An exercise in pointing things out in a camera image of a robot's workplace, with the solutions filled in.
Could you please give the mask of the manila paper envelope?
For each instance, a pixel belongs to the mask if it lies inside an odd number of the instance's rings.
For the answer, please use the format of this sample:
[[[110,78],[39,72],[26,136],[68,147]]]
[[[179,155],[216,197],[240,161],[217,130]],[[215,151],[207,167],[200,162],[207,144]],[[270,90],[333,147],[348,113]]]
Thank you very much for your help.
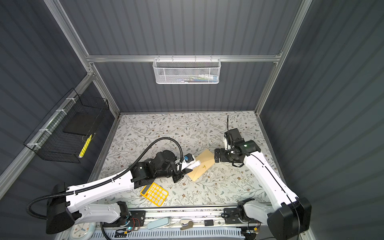
[[[210,167],[215,164],[214,154],[210,150],[203,151],[196,160],[200,162],[200,165],[195,167],[192,172],[188,173],[190,179],[195,182],[200,178]]]

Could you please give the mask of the white glue stick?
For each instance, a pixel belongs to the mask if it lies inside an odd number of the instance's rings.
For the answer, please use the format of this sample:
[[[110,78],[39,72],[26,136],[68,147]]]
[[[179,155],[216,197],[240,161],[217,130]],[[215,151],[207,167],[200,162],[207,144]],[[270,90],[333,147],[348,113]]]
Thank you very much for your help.
[[[190,169],[194,169],[194,168],[200,166],[200,164],[201,164],[201,162],[200,162],[200,161],[197,161],[197,162],[191,164],[189,167],[190,167]]]

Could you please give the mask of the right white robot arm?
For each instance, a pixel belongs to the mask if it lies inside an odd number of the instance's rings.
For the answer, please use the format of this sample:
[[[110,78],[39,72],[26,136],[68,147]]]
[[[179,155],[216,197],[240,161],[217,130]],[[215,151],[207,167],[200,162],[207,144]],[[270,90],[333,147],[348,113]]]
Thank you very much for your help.
[[[247,167],[271,203],[267,206],[254,198],[239,201],[236,213],[229,214],[229,218],[265,224],[277,240],[288,240],[307,231],[311,221],[311,203],[306,198],[299,198],[281,180],[260,147],[252,140],[245,141],[238,129],[224,133],[224,144],[224,148],[215,150],[215,161],[231,163],[236,168]]]

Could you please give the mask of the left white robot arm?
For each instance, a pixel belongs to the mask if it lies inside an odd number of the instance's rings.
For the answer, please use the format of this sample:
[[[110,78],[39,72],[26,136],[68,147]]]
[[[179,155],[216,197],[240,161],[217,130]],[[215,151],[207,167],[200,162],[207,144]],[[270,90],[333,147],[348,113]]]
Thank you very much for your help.
[[[153,159],[136,163],[128,171],[98,181],[70,187],[58,184],[53,192],[64,196],[47,202],[46,233],[57,234],[82,223],[123,225],[131,215],[126,203],[96,205],[95,202],[120,192],[150,186],[157,178],[172,178],[177,183],[200,164],[192,154],[177,160],[173,152],[165,150]]]

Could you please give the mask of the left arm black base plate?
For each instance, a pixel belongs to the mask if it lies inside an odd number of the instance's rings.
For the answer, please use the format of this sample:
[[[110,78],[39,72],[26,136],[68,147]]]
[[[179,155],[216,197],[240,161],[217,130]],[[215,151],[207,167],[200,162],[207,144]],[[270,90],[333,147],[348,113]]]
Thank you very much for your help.
[[[146,211],[129,211],[129,213],[123,213],[113,223],[103,223],[105,228],[114,227],[142,227],[146,219]]]

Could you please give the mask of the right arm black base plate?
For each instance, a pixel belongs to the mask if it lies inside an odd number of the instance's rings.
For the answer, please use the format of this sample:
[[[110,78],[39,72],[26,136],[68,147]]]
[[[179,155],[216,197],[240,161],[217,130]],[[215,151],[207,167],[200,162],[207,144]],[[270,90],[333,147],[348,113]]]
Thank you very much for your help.
[[[224,212],[221,213],[221,217],[225,220],[226,224],[261,224],[260,221],[247,217],[245,212],[239,208],[224,208]]]

